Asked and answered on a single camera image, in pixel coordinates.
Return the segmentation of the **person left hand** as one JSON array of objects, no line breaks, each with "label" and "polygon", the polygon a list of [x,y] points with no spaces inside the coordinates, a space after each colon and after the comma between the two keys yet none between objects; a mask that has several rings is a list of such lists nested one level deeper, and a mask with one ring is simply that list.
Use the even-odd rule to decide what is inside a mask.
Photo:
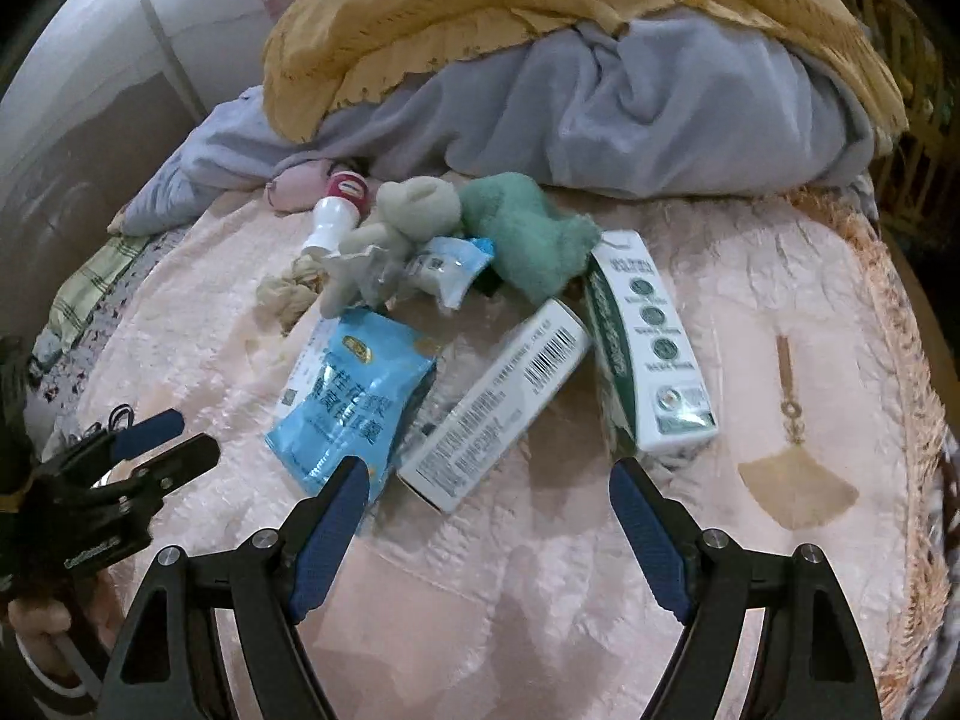
[{"label": "person left hand", "polygon": [[[116,583],[109,572],[99,572],[78,583],[78,600],[89,624],[96,629],[99,642],[110,652],[124,622],[124,610],[117,596]],[[80,678],[55,644],[59,635],[71,628],[70,611],[53,598],[18,598],[7,606],[7,619],[28,660],[43,673],[44,683],[59,691],[73,689]]]}]

